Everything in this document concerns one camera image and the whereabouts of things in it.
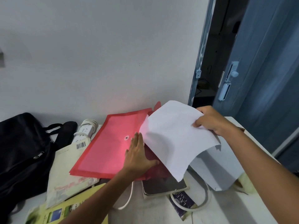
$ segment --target white desk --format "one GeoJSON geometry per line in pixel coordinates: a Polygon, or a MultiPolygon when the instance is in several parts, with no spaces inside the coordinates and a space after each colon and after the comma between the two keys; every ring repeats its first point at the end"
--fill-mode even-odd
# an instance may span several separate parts
{"type": "MultiPolygon", "coordinates": [[[[240,124],[232,117],[228,119],[234,124],[241,127],[240,124]]],[[[245,131],[252,140],[257,143],[264,151],[265,148],[258,143],[249,132],[245,131]]],[[[186,193],[197,203],[201,204],[205,199],[205,190],[201,180],[192,177],[189,172],[185,173],[190,190],[186,193]]],[[[126,189],[123,195],[116,202],[116,205],[125,204],[130,195],[131,186],[126,189]]],[[[12,216],[15,224],[24,223],[27,212],[30,208],[37,206],[45,201],[46,193],[26,200],[24,208],[17,214],[12,216]]],[[[143,199],[141,182],[135,183],[134,192],[129,205],[122,211],[111,210],[109,213],[110,224],[124,223],[144,223],[144,224],[191,224],[191,216],[185,221],[181,221],[180,217],[172,207],[166,196],[143,199]]],[[[193,223],[195,224],[268,224],[277,223],[270,214],[258,194],[246,195],[244,193],[235,192],[233,189],[226,191],[212,191],[210,204],[203,210],[193,213],[193,223]]]]}

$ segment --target white cable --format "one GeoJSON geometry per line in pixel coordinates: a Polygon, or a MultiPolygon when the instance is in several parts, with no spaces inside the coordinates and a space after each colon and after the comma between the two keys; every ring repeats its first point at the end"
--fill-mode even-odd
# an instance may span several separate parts
{"type": "Polygon", "coordinates": [[[209,186],[207,185],[206,182],[204,182],[207,186],[207,202],[206,203],[202,203],[201,205],[199,205],[197,208],[185,208],[183,207],[182,205],[180,205],[173,197],[172,193],[170,194],[170,197],[172,199],[172,201],[174,202],[175,205],[177,205],[179,208],[181,208],[182,210],[184,211],[191,211],[191,212],[194,212],[194,211],[200,211],[202,209],[204,209],[211,201],[211,197],[212,197],[212,193],[211,193],[211,190],[209,188],[209,186]]]}
{"type": "Polygon", "coordinates": [[[134,185],[134,182],[132,182],[131,194],[130,194],[130,197],[129,197],[127,203],[124,206],[122,206],[122,207],[114,208],[114,209],[116,209],[116,210],[122,210],[122,209],[124,209],[129,204],[129,202],[131,200],[131,197],[132,197],[132,194],[133,194],[133,185],[134,185]]]}
{"type": "MultiPolygon", "coordinates": [[[[86,124],[90,124],[90,125],[92,125],[92,127],[93,127],[93,132],[92,132],[92,134],[94,134],[95,132],[96,132],[96,130],[97,130],[97,127],[99,126],[99,124],[94,120],[94,119],[86,119],[86,120],[84,120],[83,122],[82,122],[82,124],[80,125],[80,127],[81,126],[83,126],[83,125],[86,125],[86,124]]],[[[76,133],[74,133],[74,136],[77,136],[77,135],[83,135],[83,136],[85,136],[85,137],[89,137],[86,133],[84,133],[84,132],[76,132],[76,133]]]]}

